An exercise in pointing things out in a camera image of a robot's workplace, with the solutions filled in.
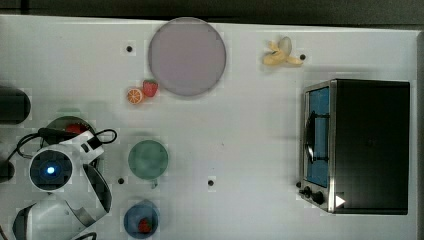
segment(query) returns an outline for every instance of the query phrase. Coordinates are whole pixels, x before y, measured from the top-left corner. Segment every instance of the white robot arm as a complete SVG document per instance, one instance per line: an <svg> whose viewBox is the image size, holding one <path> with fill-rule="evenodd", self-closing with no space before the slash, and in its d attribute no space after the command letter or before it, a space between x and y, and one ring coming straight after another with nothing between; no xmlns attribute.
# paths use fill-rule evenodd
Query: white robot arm
<svg viewBox="0 0 424 240"><path fill-rule="evenodd" d="M104 152L90 131L42 148L30 162L30 181L53 193L22 209L13 224L17 240L70 240L106 215L112 195L89 165Z"/></svg>

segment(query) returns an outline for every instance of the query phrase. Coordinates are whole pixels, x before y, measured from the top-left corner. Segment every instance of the round plate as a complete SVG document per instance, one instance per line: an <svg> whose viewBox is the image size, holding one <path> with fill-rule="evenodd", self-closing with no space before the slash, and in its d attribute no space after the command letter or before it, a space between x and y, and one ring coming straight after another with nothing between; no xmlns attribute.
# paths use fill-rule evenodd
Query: round plate
<svg viewBox="0 0 424 240"><path fill-rule="evenodd" d="M149 47L149 66L161 86L182 96L208 91L225 69L219 33L197 18L176 18L162 26Z"/></svg>
<svg viewBox="0 0 424 240"><path fill-rule="evenodd" d="M168 152L156 141L141 141L131 149L128 165L137 177L153 180L160 177L168 167Z"/></svg>

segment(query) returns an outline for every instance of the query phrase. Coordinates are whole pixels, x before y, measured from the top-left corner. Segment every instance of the black cylinder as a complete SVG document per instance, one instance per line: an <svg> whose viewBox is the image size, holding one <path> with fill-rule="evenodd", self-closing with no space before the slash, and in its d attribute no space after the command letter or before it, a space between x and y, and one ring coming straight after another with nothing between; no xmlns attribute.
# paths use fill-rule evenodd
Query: black cylinder
<svg viewBox="0 0 424 240"><path fill-rule="evenodd" d="M19 124L29 115L31 102L17 88L0 86L0 124Z"/></svg>

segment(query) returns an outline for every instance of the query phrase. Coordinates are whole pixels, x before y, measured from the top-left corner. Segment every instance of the orange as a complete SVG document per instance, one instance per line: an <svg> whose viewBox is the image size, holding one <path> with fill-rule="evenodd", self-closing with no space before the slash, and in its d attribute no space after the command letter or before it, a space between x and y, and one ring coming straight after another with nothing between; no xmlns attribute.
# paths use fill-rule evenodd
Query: orange
<svg viewBox="0 0 424 240"><path fill-rule="evenodd" d="M140 103L143 97L143 92L138 88L131 88L127 93L127 99L132 104Z"/></svg>

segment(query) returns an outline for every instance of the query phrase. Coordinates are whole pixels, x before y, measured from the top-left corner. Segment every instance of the black oven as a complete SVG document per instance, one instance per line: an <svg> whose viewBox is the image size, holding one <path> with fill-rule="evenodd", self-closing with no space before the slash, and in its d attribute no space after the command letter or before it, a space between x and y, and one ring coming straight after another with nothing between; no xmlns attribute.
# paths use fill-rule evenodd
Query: black oven
<svg viewBox="0 0 424 240"><path fill-rule="evenodd" d="M304 91L302 198L331 213L407 214L408 82L335 79Z"/></svg>

